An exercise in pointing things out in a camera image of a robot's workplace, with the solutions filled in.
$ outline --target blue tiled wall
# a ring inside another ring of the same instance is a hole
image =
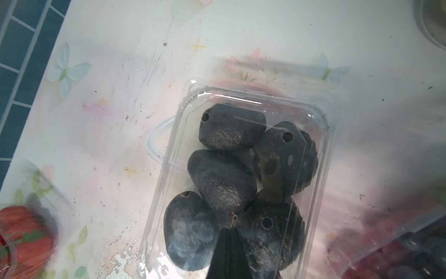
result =
[[[2,185],[70,0],[0,1]]]

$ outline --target tile grout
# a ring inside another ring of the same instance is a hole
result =
[[[9,4],[8,11],[6,12],[6,16],[4,18],[3,25],[1,26],[1,29],[0,29],[0,45],[3,41],[4,35],[6,34],[6,29],[8,28],[9,20],[12,16],[12,13],[14,12],[14,9],[17,6],[17,1],[18,0],[12,0],[11,4]]]
[[[2,64],[2,63],[0,63],[0,68],[4,68],[4,69],[14,72],[16,74],[20,73],[20,70],[17,70],[16,68],[10,67],[10,66]]]
[[[31,108],[30,104],[25,104],[25,103],[22,103],[22,102],[12,101],[12,104],[16,104],[18,106],[22,106],[22,107],[26,107],[26,108]]]
[[[40,30],[42,29],[43,22],[45,21],[45,18],[46,18],[46,14],[48,13],[48,10],[50,9],[51,1],[52,0],[46,0],[45,7],[43,8],[43,12],[40,16],[39,23],[37,24],[37,27],[36,27],[36,32],[34,32],[33,38],[31,39],[31,42],[28,46],[28,50],[26,51],[24,61],[22,63],[22,66],[20,67],[20,73],[16,78],[14,88],[12,89],[12,93],[9,96],[8,103],[6,104],[6,107],[3,111],[3,115],[0,120],[0,134],[3,131],[3,127],[6,123],[6,119],[8,118],[9,111],[11,110],[11,107],[12,107],[12,102],[14,101],[14,98],[16,97],[17,90],[19,89],[19,85],[22,81],[23,74],[25,72],[25,68],[28,65],[29,59],[31,58],[31,54],[34,50],[34,46],[36,45],[37,39],[40,34]]]
[[[23,26],[23,27],[25,27],[25,28],[33,31],[33,32],[36,32],[36,30],[33,27],[31,27],[28,24],[24,23],[23,21],[21,21],[20,19],[16,18],[15,16],[11,16],[11,19],[13,21],[17,22],[18,24],[20,24],[21,26]]]
[[[53,7],[52,5],[50,5],[50,9],[52,9],[56,14],[60,15],[63,19],[65,19],[65,16],[63,15],[63,13],[61,13],[60,11],[58,11],[55,7]]]

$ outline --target floral tablecloth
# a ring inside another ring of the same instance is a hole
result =
[[[326,244],[339,230],[364,227],[364,216],[441,174],[446,53],[418,31],[413,9],[72,0],[0,195],[67,205],[44,276],[133,278],[161,168],[148,133],[175,114],[188,79],[280,88],[279,61],[313,65],[328,91],[349,80],[307,274],[329,278]]]

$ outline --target blue tile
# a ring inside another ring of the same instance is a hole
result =
[[[36,28],[44,6],[45,0],[18,0],[12,15]]]
[[[68,10],[68,6],[70,5],[71,0],[53,0],[51,2],[51,6],[53,6],[56,10],[60,11],[63,14],[66,14]]]
[[[0,63],[20,69],[34,32],[10,20],[0,45]]]
[[[0,68],[0,115],[3,115],[4,108],[6,107],[9,96],[11,95],[16,78],[16,73]]]
[[[63,18],[53,10],[48,10],[14,100],[33,104],[62,22]]]
[[[10,163],[11,161],[0,161],[0,189],[1,186],[3,185],[3,180],[4,177],[6,176],[6,173],[8,172]]]
[[[30,108],[13,104],[0,133],[0,158],[12,158]]]

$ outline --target clear plastic clamshell container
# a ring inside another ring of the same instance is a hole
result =
[[[236,227],[254,279],[304,278],[337,105],[314,88],[247,82],[192,80],[185,94],[139,277],[206,278],[220,230]]]

